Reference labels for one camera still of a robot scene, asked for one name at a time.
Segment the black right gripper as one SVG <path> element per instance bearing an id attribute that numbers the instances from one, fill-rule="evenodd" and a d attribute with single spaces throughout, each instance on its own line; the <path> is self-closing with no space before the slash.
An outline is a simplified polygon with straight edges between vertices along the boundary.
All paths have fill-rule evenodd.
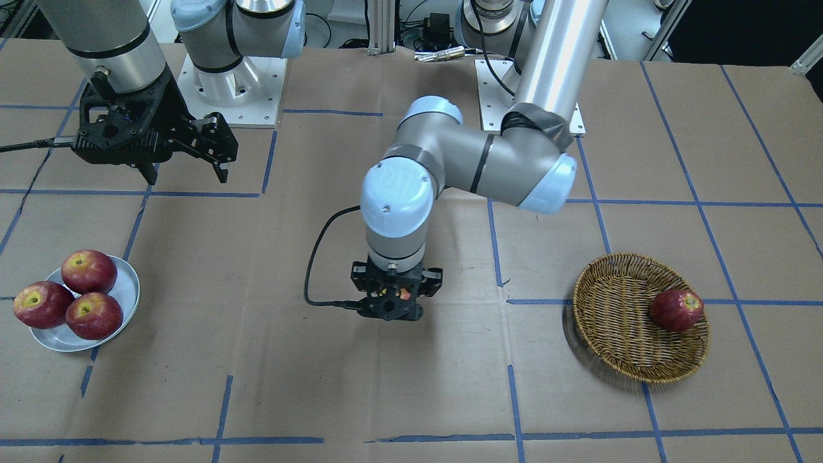
<path id="1" fill-rule="evenodd" d="M 117 92 L 114 73 L 99 67 L 80 97 L 74 152 L 91 164 L 136 167 L 150 186 L 157 182 L 155 163 L 175 152 L 208 162 L 226 184 L 238 148 L 223 114 L 195 118 L 189 113 L 170 68 L 147 87 Z"/>

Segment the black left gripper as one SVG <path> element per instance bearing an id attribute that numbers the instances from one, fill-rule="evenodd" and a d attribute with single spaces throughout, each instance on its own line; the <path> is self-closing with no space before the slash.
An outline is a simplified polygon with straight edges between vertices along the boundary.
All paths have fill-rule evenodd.
<path id="1" fill-rule="evenodd" d="M 435 296 L 443 285 L 443 269 L 424 268 L 417 264 L 407 271 L 379 269 L 372 260 L 352 263 L 350 279 L 365 297 L 355 302 L 353 308 L 367 318 L 380 320 L 409 320 L 416 322 L 423 316 L 424 309 L 417 297 Z M 396 297 L 397 290 L 406 288 L 411 293 L 410 301 Z"/>

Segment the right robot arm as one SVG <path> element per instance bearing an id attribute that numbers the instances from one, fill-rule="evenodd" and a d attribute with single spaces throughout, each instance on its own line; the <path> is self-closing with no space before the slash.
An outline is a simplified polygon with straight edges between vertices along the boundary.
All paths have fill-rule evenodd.
<path id="1" fill-rule="evenodd" d="M 176 152 L 208 162 L 225 183 L 239 144 L 222 110 L 262 90 L 252 58 L 296 58 L 305 32 L 302 1 L 172 2 L 194 87 L 215 106 L 193 115 L 138 1 L 38 7 L 88 79 L 68 147 L 92 165 L 132 167 L 150 185 Z"/>

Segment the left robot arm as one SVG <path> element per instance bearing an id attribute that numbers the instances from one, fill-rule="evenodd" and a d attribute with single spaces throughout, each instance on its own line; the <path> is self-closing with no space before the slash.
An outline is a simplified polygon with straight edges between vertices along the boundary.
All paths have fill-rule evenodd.
<path id="1" fill-rule="evenodd" d="M 577 163 L 570 124 L 606 1 L 547 1 L 499 132 L 467 128 L 439 96 L 412 103 L 383 159 L 367 171 L 357 210 L 368 258 L 350 278 L 364 293 L 337 306 L 365 317 L 419 320 L 440 268 L 422 261 L 430 214 L 445 187 L 550 215 L 565 203 Z"/>

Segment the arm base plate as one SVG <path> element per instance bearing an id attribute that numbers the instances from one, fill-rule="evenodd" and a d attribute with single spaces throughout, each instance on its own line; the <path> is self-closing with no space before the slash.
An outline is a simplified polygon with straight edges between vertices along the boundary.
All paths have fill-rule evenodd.
<path id="1" fill-rule="evenodd" d="M 222 73 L 196 68 L 186 56 L 177 85 L 195 118 L 221 113 L 232 128 L 276 128 L 288 59 L 244 57 Z"/>
<path id="2" fill-rule="evenodd" d="M 486 64 L 485 59 L 477 57 L 475 69 L 481 128 L 485 132 L 499 132 L 502 118 L 514 103 L 514 97 L 505 91 L 496 78 L 499 77 L 513 91 L 520 76 L 514 69 L 513 62 L 502 59 L 492 59 L 491 64 Z"/>

